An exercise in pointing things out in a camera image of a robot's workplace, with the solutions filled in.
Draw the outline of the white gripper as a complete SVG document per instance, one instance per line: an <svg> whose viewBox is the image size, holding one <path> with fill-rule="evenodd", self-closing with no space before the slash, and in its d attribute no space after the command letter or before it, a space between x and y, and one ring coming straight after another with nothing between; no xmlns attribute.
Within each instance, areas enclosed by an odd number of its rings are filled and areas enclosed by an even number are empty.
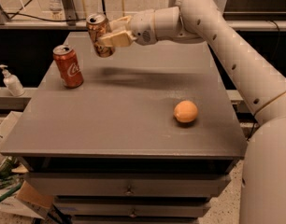
<svg viewBox="0 0 286 224"><path fill-rule="evenodd" d="M112 33L98 38L105 47L129 47L135 41L142 46L156 43L155 11L144 10L132 16L124 16L109 23Z"/></svg>

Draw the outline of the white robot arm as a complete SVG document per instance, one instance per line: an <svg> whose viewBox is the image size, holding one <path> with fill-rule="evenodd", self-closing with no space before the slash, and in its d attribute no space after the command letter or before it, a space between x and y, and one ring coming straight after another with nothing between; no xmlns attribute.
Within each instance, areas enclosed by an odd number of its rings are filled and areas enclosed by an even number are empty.
<svg viewBox="0 0 286 224"><path fill-rule="evenodd" d="M259 129L244 160L239 224L286 224L286 77L228 25L214 0L182 0L110 23L106 47L205 40Z"/></svg>

